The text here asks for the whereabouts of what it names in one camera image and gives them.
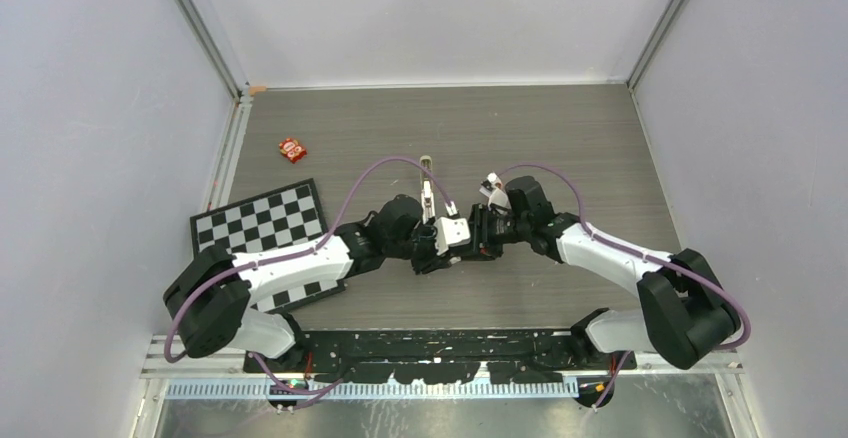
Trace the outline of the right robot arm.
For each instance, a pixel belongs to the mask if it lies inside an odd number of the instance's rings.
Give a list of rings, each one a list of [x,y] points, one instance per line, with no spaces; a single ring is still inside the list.
[[[486,204],[469,219],[474,257],[496,259],[507,244],[526,243],[538,255],[582,268],[637,298],[636,310],[600,308],[572,327],[574,361],[596,368],[614,352],[656,352],[689,369],[743,327],[721,294],[706,259],[684,249],[665,253],[610,236],[572,213],[558,213],[531,176],[481,184]]]

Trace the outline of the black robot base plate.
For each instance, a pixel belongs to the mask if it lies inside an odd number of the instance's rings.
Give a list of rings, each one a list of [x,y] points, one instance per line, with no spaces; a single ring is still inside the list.
[[[563,372],[604,377],[632,357],[602,353],[568,329],[436,329],[308,331],[280,358],[276,373],[309,372],[325,382],[466,384],[481,371],[494,384],[543,384]]]

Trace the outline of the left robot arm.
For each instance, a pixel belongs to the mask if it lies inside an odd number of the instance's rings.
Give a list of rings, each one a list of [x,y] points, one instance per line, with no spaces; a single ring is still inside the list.
[[[257,253],[203,250],[163,294],[182,355],[202,358],[227,347],[257,352],[284,372],[298,370],[307,347],[291,318],[266,311],[264,301],[314,284],[338,285],[379,269],[388,258],[407,260],[418,274],[448,267],[452,252],[471,239],[454,205],[445,217],[425,218],[421,203],[398,195],[378,212],[338,226],[319,239]]]

